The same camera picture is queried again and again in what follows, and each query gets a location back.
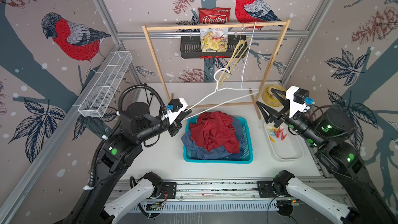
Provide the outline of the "white wire hanger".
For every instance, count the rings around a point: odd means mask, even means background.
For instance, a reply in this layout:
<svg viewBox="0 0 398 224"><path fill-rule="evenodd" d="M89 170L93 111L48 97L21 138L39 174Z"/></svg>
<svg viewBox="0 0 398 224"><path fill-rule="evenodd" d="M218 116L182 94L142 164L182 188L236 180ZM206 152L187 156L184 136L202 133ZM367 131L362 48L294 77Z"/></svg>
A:
<svg viewBox="0 0 398 224"><path fill-rule="evenodd" d="M244 57L244 66L243 66L243 69L242 69L242 72L241 72L241 78L240 78L240 88L241 89L243 88L245 70L246 70L246 66L248 64L248 57L249 57L249 54L250 54L250 49L251 49L251 46L252 46L252 39L254 37L254 32L255 32L256 27L257 27L257 21L254 23L251 37L249 39L247 39L249 41L249 45L247 47L247 52L246 52L246 55Z"/></svg>
<svg viewBox="0 0 398 224"><path fill-rule="evenodd" d="M199 113L196 114L190 114L188 117L185 117L183 120L188 120L193 117L197 117L202 113L205 113L206 111L214 110L217 107L223 106L223 105L228 105L232 104L235 101L242 100L246 97L251 97L257 95L260 90L259 89L252 89L252 88L243 88L243 81L240 82L240 87L239 88L231 88L231 87L220 87L221 82L218 80L217 75L220 72L230 72L229 69L227 68L221 68L218 69L216 72L214 72L213 79L216 82L215 88L212 92L210 92L208 95L204 96L202 99L200 99L196 104L190 106L188 110L193 110L194 108L205 108ZM217 103L204 103L206 100L209 99L215 99L216 97L220 97L220 100Z"/></svg>

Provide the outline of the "dark red t-shirt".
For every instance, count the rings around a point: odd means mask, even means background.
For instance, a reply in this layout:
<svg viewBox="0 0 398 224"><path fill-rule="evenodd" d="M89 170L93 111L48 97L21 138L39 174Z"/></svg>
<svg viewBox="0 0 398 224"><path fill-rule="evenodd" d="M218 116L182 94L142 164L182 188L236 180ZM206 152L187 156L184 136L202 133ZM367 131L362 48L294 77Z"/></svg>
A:
<svg viewBox="0 0 398 224"><path fill-rule="evenodd" d="M196 123L188 125L194 143L210 152L224 147L228 153L239 153L240 144L235 134L234 118L223 112L205 112Z"/></svg>

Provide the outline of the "slate blue t-shirt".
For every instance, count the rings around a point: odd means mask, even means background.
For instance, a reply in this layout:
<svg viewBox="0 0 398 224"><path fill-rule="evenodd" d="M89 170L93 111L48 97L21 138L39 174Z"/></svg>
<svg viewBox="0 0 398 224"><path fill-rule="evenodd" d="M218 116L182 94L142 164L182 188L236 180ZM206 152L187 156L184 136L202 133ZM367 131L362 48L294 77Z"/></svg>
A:
<svg viewBox="0 0 398 224"><path fill-rule="evenodd" d="M245 141L243 140L243 130L240 124L240 121L234 118L233 125L235 126L235 134L240 144L240 152L239 153L228 153L224 147L216 148L210 152L206 151L205 148L197 146L194 141L191 139L191 133L188 129L185 134L182 136L181 141L184 147L191 152L193 159L201 159L201 160L222 160L225 158L238 159L243 155L243 146L245 145Z"/></svg>

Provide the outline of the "yellow plastic hanger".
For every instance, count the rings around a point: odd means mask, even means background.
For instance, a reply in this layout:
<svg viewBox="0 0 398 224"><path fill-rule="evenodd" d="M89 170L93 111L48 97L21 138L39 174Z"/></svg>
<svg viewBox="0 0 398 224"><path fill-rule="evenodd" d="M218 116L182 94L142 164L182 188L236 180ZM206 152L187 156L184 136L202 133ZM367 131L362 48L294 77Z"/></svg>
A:
<svg viewBox="0 0 398 224"><path fill-rule="evenodd" d="M248 42L251 41L251 37L242 39L242 33L239 36L239 40L235 46L235 49L231 55L229 62L227 63L225 70L223 70L221 76L218 79L218 88L224 83L224 81L231 74L231 71L236 67L236 65L240 62L243 56L245 56L246 52L249 50Z"/></svg>

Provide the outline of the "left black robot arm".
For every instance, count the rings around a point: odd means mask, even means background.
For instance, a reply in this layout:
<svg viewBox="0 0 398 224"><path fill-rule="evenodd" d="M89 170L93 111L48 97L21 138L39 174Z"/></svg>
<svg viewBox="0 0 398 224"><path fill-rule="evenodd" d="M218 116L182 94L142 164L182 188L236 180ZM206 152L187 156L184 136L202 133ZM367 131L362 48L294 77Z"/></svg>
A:
<svg viewBox="0 0 398 224"><path fill-rule="evenodd" d="M124 98L133 90L145 89L156 97L160 104L159 114L150 115L149 104L135 102L123 109ZM153 172L146 173L138 183L123 196L109 202L114 187L127 172L135 158L144 148L152 147L146 141L159 138L164 132L175 136L181 122L192 111L183 98L164 103L160 95L145 84L125 89L119 96L119 119L110 135L104 136L94 152L89 181L69 215L61 224L116 224L134 206L145 199L162 195L163 179Z"/></svg>

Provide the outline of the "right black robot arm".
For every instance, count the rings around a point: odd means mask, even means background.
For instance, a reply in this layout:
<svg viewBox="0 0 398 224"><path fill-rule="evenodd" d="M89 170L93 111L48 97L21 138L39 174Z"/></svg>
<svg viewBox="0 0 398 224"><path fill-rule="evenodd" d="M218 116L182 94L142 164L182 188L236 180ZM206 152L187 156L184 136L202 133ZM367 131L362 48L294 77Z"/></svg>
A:
<svg viewBox="0 0 398 224"><path fill-rule="evenodd" d="M329 92L330 105L317 107L307 90L292 86L287 91L272 89L282 104L277 111L261 102L256 105L266 123L288 130L315 147L315 157L342 185L352 200L348 206L307 186L292 173L282 170L273 179L279 197L297 198L335 224L395 224L398 219L382 199L358 150L349 142L360 134L359 115L350 113L339 95ZM308 111L321 115L312 120Z"/></svg>

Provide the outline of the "white plastic tray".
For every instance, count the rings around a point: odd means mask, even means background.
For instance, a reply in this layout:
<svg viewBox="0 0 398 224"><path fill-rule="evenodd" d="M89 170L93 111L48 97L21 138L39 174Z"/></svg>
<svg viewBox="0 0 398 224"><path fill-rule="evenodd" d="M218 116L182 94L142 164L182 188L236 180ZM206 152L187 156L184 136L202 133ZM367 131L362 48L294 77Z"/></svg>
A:
<svg viewBox="0 0 398 224"><path fill-rule="evenodd" d="M304 149L300 144L298 136L291 134L288 131L288 126L282 124L280 127L284 128L283 133L286 134L286 138L282 141L280 138L274 139L275 143L271 142L269 135L274 133L269 130L271 124L264 123L263 132L267 138L267 143L270 148L271 154L277 161L295 161L304 157Z"/></svg>

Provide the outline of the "teal plastic basket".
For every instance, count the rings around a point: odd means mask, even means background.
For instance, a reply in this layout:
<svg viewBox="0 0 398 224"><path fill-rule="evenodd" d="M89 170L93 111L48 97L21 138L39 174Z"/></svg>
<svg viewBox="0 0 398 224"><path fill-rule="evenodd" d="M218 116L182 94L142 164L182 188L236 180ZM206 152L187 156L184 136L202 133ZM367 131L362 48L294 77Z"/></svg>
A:
<svg viewBox="0 0 398 224"><path fill-rule="evenodd" d="M193 159L191 152L188 151L185 147L183 148L183 158L186 162L192 163L225 163L225 164L250 164L252 163L253 157L253 148L250 137L250 130L245 118L238 117L240 121L242 130L243 130L243 140L246 142L243 146L243 155L238 159L225 158L222 160L201 160L201 159Z"/></svg>

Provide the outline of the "yellow chips bag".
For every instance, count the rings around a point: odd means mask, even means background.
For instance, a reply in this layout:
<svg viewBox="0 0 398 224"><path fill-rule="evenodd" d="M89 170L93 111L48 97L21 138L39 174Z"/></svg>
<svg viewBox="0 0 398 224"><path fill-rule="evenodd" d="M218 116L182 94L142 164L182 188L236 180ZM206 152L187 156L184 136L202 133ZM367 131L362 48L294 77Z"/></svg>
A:
<svg viewBox="0 0 398 224"><path fill-rule="evenodd" d="M200 29L202 52L227 52L228 28Z"/></svg>

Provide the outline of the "red Chuba snack bag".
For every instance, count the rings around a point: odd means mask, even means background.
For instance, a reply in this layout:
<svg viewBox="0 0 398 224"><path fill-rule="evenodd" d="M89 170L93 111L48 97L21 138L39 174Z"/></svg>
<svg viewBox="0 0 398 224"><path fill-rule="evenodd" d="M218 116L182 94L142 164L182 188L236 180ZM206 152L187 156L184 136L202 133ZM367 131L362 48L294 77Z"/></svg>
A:
<svg viewBox="0 0 398 224"><path fill-rule="evenodd" d="M201 24L225 24L230 21L231 8L216 7L213 9L199 8Z"/></svg>

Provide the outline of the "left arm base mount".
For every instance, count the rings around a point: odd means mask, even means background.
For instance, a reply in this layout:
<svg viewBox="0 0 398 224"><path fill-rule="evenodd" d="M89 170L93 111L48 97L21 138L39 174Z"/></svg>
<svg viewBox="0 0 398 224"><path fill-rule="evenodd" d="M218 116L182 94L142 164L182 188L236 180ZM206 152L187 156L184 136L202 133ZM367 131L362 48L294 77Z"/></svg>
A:
<svg viewBox="0 0 398 224"><path fill-rule="evenodd" d="M156 186L154 192L148 200L165 200L175 199L177 193L176 182L163 182L162 186Z"/></svg>

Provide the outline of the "black wall basket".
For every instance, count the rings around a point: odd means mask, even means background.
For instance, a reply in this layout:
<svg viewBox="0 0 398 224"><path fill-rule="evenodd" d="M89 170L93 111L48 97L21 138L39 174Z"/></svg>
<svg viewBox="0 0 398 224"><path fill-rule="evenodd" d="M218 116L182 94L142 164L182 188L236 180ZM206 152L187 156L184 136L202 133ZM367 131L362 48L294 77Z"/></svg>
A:
<svg viewBox="0 0 398 224"><path fill-rule="evenodd" d="M181 57L184 59L230 58L238 40L239 36L228 36L227 52L202 52L199 36L183 36L180 44Z"/></svg>

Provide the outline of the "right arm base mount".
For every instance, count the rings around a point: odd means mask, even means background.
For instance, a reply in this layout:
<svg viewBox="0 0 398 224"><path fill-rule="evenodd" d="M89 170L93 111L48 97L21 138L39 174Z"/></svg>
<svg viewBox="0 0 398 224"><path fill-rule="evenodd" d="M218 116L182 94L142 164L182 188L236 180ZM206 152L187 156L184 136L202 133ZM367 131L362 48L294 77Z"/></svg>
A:
<svg viewBox="0 0 398 224"><path fill-rule="evenodd" d="M286 185L274 183L273 181L257 181L256 189L259 192L260 198L293 198L293 196L288 194Z"/></svg>

